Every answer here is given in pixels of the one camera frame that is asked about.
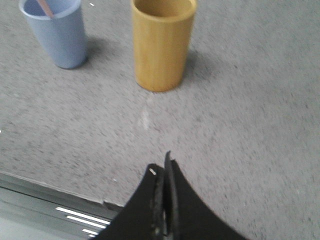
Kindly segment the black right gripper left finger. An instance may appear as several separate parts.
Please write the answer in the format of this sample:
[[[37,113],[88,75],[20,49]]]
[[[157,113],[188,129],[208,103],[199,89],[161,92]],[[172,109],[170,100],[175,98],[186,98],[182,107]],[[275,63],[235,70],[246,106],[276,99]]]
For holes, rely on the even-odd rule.
[[[95,240],[164,239],[164,169],[151,163],[126,203]]]

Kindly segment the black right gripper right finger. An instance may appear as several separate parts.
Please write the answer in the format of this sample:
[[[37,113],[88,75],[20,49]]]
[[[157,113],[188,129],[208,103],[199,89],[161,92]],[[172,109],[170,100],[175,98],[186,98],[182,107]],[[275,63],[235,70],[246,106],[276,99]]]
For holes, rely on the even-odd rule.
[[[169,240],[245,240],[220,219],[187,181],[171,152],[164,160],[164,211]]]

